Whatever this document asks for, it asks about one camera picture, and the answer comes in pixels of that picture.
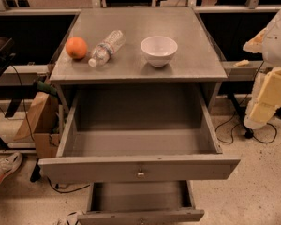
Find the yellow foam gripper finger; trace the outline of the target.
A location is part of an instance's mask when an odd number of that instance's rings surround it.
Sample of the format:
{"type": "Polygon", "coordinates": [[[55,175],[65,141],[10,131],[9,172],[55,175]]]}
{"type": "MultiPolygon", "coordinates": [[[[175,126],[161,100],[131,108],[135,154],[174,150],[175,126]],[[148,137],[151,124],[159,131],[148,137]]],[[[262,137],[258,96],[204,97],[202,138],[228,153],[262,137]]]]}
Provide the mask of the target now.
{"type": "Polygon", "coordinates": [[[262,53],[263,40],[266,29],[259,31],[253,38],[243,45],[243,50],[248,53],[262,53]]]}
{"type": "Polygon", "coordinates": [[[260,74],[254,84],[248,119],[252,123],[267,123],[281,107],[281,67],[266,75],[260,74]]]}

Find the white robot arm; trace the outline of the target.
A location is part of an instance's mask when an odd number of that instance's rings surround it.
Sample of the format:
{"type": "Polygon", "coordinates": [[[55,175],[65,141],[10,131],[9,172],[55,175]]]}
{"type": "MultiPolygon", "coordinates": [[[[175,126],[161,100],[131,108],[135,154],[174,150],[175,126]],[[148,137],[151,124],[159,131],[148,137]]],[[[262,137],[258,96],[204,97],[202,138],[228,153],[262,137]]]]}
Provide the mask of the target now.
{"type": "Polygon", "coordinates": [[[247,128],[262,128],[281,107],[281,9],[268,25],[243,46],[250,53],[261,53],[263,60],[274,68],[258,74],[244,118],[247,128]]]}

